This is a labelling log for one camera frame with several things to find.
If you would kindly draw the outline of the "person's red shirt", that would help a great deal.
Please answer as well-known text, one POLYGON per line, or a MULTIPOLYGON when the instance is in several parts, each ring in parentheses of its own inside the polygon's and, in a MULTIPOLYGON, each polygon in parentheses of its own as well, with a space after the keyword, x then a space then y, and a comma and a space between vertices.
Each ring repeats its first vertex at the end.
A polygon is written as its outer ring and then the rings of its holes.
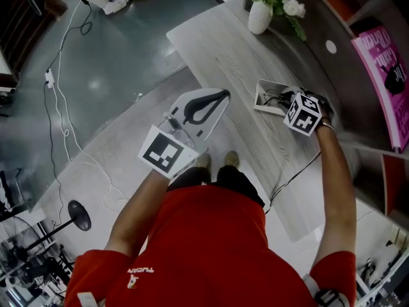
POLYGON ((139 256, 79 256, 65 307, 81 307, 85 292, 106 307, 317 307, 269 249, 261 206, 212 185, 168 192, 139 256))

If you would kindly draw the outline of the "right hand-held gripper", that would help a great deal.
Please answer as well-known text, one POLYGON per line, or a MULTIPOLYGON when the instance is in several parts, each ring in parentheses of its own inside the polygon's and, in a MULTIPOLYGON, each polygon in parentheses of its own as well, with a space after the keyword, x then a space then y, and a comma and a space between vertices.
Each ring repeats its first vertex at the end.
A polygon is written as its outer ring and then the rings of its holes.
POLYGON ((311 136, 319 126, 334 130, 330 120, 334 112, 324 96, 298 86, 290 86, 283 93, 276 97, 277 105, 289 107, 284 124, 291 130, 305 136, 311 136))

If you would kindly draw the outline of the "pink book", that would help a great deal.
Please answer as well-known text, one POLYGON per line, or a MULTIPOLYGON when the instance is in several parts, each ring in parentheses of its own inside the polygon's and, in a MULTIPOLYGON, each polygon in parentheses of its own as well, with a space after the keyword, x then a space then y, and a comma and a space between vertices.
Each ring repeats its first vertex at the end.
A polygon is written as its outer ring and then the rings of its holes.
POLYGON ((401 153, 409 144, 409 71, 385 26, 362 32, 351 42, 375 88, 391 146, 401 153))

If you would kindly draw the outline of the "grey wooden desk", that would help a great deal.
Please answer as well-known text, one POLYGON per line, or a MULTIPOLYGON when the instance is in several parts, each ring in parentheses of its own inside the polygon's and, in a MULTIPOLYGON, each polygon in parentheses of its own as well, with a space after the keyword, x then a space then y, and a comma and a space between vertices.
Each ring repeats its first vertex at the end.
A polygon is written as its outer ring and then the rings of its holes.
POLYGON ((246 85, 267 55, 247 27, 241 0, 211 8, 167 37, 204 88, 231 94, 224 123, 267 194, 289 239, 296 242, 324 222, 321 166, 315 137, 296 133, 280 116, 254 109, 246 85))

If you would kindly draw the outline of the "person's right forearm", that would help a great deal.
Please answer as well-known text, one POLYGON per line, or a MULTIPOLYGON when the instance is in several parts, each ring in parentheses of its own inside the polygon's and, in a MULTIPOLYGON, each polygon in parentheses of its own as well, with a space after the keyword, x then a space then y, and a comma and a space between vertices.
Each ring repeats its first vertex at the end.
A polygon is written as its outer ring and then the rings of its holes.
POLYGON ((350 169, 333 128, 320 125, 316 136, 321 150, 325 225, 315 263, 332 253, 355 252, 356 197, 350 169))

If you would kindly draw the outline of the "brown wooden cabinet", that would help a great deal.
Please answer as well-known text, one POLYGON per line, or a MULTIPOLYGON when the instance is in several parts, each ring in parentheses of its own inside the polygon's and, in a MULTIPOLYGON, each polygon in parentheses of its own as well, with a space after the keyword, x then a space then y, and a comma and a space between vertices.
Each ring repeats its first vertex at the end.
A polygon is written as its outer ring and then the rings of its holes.
POLYGON ((39 39, 66 10, 62 0, 0 0, 0 52, 15 79, 39 39))

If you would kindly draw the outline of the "person's black trousers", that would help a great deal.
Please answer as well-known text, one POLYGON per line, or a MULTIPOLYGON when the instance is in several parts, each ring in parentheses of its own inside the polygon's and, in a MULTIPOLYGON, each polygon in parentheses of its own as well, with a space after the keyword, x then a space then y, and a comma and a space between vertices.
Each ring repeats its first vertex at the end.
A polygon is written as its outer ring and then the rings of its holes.
POLYGON ((202 183, 229 189, 236 193, 240 193, 252 201, 258 203, 261 207, 265 206, 263 200, 259 197, 256 188, 245 176, 244 173, 237 170, 234 166, 223 166, 217 173, 215 182, 211 181, 211 173, 205 167, 191 167, 182 173, 168 188, 167 192, 176 189, 184 189, 188 187, 198 186, 202 183))

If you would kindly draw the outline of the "white ceramic vase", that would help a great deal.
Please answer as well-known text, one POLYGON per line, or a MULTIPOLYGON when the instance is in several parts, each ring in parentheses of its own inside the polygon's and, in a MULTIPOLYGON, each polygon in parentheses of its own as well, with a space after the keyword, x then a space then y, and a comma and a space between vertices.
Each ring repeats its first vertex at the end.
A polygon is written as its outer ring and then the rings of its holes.
POLYGON ((260 35, 266 31, 273 17, 273 8, 262 1, 255 1, 252 4, 248 28, 255 35, 260 35))

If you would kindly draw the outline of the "person's left shoe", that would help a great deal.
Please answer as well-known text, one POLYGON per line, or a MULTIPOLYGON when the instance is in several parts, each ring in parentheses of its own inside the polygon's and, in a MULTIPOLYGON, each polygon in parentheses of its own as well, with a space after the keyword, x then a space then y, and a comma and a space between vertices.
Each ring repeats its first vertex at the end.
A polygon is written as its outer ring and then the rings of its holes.
POLYGON ((210 155, 208 153, 204 153, 197 159, 195 167, 211 169, 211 163, 212 160, 210 155))

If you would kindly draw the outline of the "person's shoe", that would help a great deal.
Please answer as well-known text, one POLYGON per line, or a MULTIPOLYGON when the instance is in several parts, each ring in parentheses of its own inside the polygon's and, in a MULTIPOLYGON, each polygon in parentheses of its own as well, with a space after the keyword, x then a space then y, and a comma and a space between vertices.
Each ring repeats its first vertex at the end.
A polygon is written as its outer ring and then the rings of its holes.
POLYGON ((210 155, 208 153, 204 153, 197 159, 195 167, 211 169, 211 163, 212 160, 210 155))
POLYGON ((103 11, 104 11, 104 13, 106 15, 116 13, 116 12, 124 9, 127 6, 128 2, 129 2, 129 0, 111 1, 103 8, 103 11))
POLYGON ((238 168, 240 165, 238 154, 235 151, 229 151, 224 158, 224 165, 238 168))

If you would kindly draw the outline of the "black standing fan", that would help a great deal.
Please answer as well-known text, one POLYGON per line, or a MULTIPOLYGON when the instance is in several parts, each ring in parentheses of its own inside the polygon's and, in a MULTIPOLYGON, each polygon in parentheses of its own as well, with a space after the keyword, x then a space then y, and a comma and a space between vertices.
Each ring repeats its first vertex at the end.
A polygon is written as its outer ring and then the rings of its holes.
POLYGON ((33 224, 16 215, 0 222, 0 265, 8 270, 29 261, 45 251, 46 242, 70 224, 84 232, 91 229, 90 216, 78 201, 68 203, 68 215, 67 222, 46 234, 38 233, 33 224))

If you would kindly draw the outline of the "thin black wire-frame eyeglasses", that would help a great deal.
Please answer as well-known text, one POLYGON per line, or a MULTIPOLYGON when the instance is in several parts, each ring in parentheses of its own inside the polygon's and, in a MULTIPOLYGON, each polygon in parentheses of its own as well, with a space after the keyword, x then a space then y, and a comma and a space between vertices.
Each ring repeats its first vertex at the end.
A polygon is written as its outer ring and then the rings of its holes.
POLYGON ((264 106, 277 106, 277 99, 276 97, 279 94, 276 93, 274 90, 267 90, 266 92, 264 92, 263 94, 263 98, 264 98, 264 106))

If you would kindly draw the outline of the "person's left forearm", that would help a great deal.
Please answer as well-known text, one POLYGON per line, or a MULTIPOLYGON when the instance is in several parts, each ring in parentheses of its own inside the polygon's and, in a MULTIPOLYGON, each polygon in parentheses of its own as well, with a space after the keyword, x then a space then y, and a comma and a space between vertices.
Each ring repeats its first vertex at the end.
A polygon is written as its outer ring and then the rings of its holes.
POLYGON ((119 213, 105 246, 135 258, 148 237, 166 195, 170 180, 155 170, 150 171, 137 191, 119 213))

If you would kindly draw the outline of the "white tray with eyeglasses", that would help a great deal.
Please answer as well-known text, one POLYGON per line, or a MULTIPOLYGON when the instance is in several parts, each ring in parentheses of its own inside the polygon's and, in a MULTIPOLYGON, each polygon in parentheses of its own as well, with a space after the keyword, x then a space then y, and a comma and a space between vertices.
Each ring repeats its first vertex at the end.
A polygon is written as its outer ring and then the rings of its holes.
POLYGON ((254 109, 257 111, 262 111, 266 113, 276 114, 278 116, 285 117, 289 107, 283 107, 280 105, 277 106, 264 106, 264 98, 263 94, 267 90, 274 90, 276 93, 283 94, 285 90, 287 90, 289 86, 281 83, 276 83, 273 81, 267 81, 264 79, 259 79, 256 85, 256 96, 254 99, 254 109))

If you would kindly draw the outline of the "dark wooden shelf unit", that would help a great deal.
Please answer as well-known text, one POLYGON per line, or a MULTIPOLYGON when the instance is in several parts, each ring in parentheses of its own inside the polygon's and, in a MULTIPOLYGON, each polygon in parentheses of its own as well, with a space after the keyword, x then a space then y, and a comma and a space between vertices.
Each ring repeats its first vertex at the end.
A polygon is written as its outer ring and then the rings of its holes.
POLYGON ((325 0, 302 1, 307 40, 301 41, 287 20, 275 18, 256 37, 267 59, 249 76, 246 88, 255 95, 257 81, 266 79, 325 96, 335 112, 340 142, 367 155, 353 180, 358 197, 409 232, 409 144, 401 153, 392 148, 380 101, 350 31, 325 0), (335 43, 335 54, 326 49, 327 40, 335 43))

